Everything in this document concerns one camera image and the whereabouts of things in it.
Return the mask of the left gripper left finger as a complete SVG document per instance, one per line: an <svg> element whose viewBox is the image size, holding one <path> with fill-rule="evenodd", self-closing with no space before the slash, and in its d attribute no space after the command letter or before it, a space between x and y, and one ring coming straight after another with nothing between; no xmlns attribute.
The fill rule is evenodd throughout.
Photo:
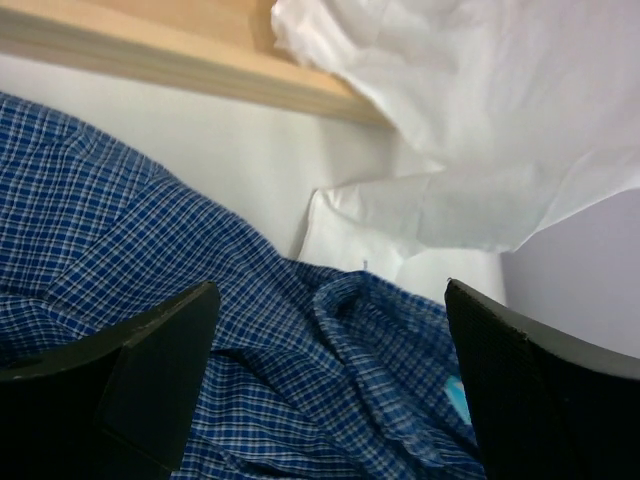
<svg viewBox="0 0 640 480"><path fill-rule="evenodd" d="M219 306L204 282L2 368L2 472L178 471Z"/></svg>

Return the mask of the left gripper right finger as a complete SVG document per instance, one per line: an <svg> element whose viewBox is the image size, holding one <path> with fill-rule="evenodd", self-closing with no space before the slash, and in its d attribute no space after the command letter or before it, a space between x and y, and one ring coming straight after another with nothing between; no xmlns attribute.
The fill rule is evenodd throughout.
<svg viewBox="0 0 640 480"><path fill-rule="evenodd" d="M639 361L523 316L459 280L445 292L490 479L636 479Z"/></svg>

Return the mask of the blue checked shirt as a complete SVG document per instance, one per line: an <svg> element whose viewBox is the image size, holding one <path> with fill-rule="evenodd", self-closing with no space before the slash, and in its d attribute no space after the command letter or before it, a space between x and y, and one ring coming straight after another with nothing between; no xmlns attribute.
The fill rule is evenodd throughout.
<svg viewBox="0 0 640 480"><path fill-rule="evenodd" d="M211 281L221 306L181 479L481 479L445 309L281 256L79 119L1 98L1 361Z"/></svg>

